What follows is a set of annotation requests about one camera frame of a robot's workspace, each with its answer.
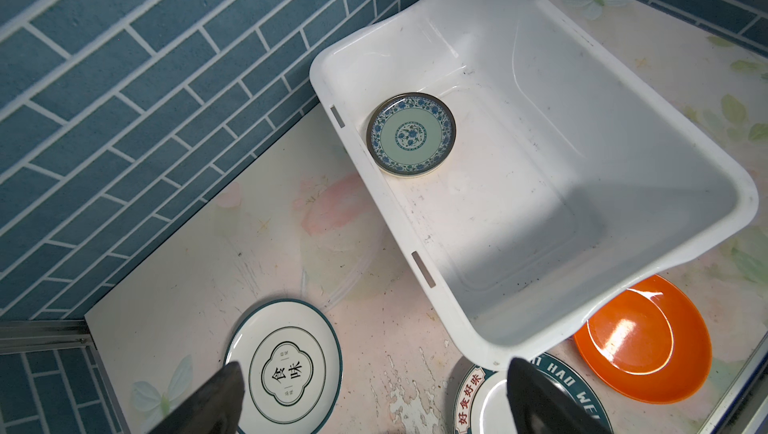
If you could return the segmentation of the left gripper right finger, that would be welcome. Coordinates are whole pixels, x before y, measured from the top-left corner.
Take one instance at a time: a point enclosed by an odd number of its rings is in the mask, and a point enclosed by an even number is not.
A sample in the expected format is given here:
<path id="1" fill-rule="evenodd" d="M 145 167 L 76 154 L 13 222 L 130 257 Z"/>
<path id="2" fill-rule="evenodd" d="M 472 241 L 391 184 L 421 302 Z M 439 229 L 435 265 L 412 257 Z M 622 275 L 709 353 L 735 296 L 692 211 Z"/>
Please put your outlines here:
<path id="1" fill-rule="evenodd" d="M 523 358 L 511 360 L 506 389 L 518 433 L 609 433 Z"/>

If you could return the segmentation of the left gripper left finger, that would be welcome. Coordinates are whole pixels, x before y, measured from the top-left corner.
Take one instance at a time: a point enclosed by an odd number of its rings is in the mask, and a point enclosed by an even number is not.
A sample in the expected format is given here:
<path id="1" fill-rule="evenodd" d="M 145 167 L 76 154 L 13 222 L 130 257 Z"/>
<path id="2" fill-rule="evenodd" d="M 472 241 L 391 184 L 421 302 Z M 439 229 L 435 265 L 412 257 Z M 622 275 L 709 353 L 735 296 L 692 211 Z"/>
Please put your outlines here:
<path id="1" fill-rule="evenodd" d="M 244 395 L 240 363 L 229 362 L 150 433 L 237 433 Z"/>

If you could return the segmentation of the blue-green patterned plate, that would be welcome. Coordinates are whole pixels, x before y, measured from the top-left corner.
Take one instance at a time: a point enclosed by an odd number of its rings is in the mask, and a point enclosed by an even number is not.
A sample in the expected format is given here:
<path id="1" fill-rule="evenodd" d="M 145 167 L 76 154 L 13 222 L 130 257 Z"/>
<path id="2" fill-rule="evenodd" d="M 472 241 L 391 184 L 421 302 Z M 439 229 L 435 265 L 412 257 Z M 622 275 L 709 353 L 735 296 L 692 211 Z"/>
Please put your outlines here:
<path id="1" fill-rule="evenodd" d="M 457 125 L 448 106 L 427 93 L 408 92 L 383 101 L 372 112 L 367 149 L 383 171 L 400 177 L 424 175 L 450 155 Z"/>

